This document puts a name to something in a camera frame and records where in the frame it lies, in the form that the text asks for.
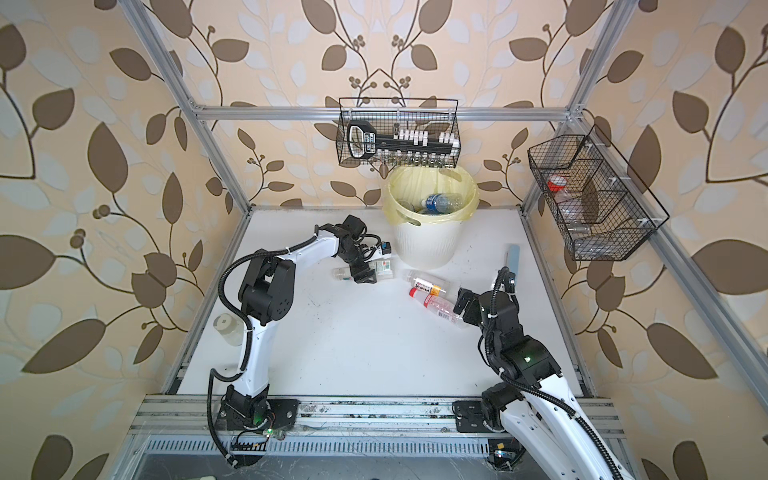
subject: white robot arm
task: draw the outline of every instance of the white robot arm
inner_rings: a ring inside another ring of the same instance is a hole
[[[484,358],[503,380],[482,393],[485,426],[511,433],[551,480],[633,480],[581,410],[547,348],[523,333],[519,310],[515,275],[507,267],[493,291],[459,290],[454,311],[480,327]]]

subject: water bottle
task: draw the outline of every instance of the water bottle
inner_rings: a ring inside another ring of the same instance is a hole
[[[442,298],[441,296],[429,295],[418,288],[411,288],[411,296],[424,305],[424,307],[440,318],[448,320],[456,326],[464,326],[461,316],[453,313],[453,302]]]
[[[433,194],[422,200],[422,207],[436,214],[452,214],[464,207],[461,194]]]
[[[410,270],[406,276],[406,281],[412,287],[434,296],[447,297],[453,287],[447,280],[418,270]]]

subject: plastic container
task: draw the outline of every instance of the plastic container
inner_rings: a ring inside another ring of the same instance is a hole
[[[424,307],[440,318],[448,320],[456,326],[464,326],[460,315],[453,313],[453,302],[440,296],[429,295],[416,287],[411,288],[411,296],[421,302]]]
[[[452,214],[463,206],[464,199],[459,194],[434,194],[422,200],[422,207],[434,214]]]
[[[243,321],[229,313],[222,313],[214,320],[214,329],[232,346],[243,344]]]
[[[412,287],[434,296],[446,298],[453,291],[453,284],[449,281],[418,270],[410,270],[406,280]]]
[[[392,272],[391,260],[376,260],[375,262],[369,262],[368,266],[376,272],[376,281],[388,280],[395,277],[394,272]],[[334,268],[331,274],[336,280],[354,280],[348,266]]]
[[[464,206],[452,214],[423,215],[397,201],[420,205],[433,194],[460,194]],[[384,214],[395,231],[395,250],[404,262],[418,270],[432,270],[450,261],[464,222],[472,217],[480,202],[477,184],[461,167],[398,167],[389,174],[383,197]]]

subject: blue bottle label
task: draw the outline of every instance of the blue bottle label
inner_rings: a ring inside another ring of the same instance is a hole
[[[440,194],[432,194],[427,197],[427,200],[425,201],[424,207],[429,210],[430,212],[433,212],[434,214],[439,214],[440,212],[437,210],[437,199],[440,197]]]

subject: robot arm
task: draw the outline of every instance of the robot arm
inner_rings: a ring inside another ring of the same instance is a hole
[[[240,301],[237,313],[240,318],[257,319],[259,325],[244,332],[246,338],[240,356],[247,360],[233,383],[227,387],[222,401],[222,408],[227,414],[240,418],[244,428],[258,429],[260,420],[268,413],[267,370],[277,330],[276,321],[282,319],[293,305],[296,273],[302,273],[324,258],[340,257],[349,264],[350,273],[357,283],[375,283],[376,275],[368,262],[389,257],[392,248],[388,242],[381,240],[374,247],[363,244],[366,231],[366,225],[359,218],[349,215],[341,224],[315,226],[314,237],[297,247],[279,253],[258,250],[250,261],[237,294]]]
[[[488,364],[504,380],[482,394],[485,425],[511,433],[551,480],[632,480],[581,410],[547,348],[523,333],[514,274],[499,272],[493,291],[459,290],[455,312],[480,327]]]

